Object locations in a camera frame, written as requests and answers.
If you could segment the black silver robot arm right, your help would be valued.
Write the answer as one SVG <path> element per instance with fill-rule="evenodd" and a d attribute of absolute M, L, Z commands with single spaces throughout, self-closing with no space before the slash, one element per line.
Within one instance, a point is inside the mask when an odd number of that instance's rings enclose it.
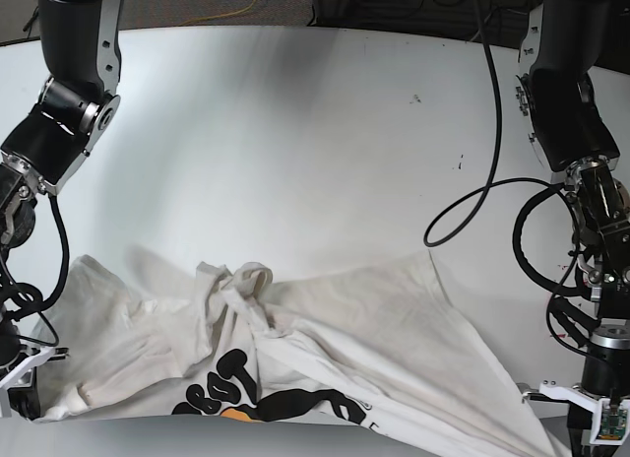
<path fill-rule="evenodd" d="M 41 415 L 37 371 L 68 351 L 44 313 L 60 298 L 70 247 L 58 196 L 91 155 L 116 114 L 122 57 L 118 42 L 124 0 L 37 0 L 40 42 L 49 77 L 27 117 L 1 145 L 1 415 Z M 50 295 L 18 282 L 12 250 L 35 226 L 37 199 L 48 199 L 61 244 Z"/>

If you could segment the black silver robot arm left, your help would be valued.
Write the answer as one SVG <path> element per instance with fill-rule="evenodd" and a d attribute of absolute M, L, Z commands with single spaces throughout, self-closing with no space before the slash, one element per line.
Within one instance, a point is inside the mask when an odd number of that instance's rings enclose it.
<path fill-rule="evenodd" d="M 519 51 L 517 98 L 550 180 L 519 213 L 513 250 L 551 294 L 548 326 L 584 360 L 577 384 L 546 381 L 529 398 L 567 405 L 575 456 L 611 456 L 629 439 L 629 193 L 613 176 L 620 152 L 590 77 L 614 1 L 542 0 Z M 521 244 L 529 214 L 556 194 L 572 216 L 573 286 L 528 266 Z"/>

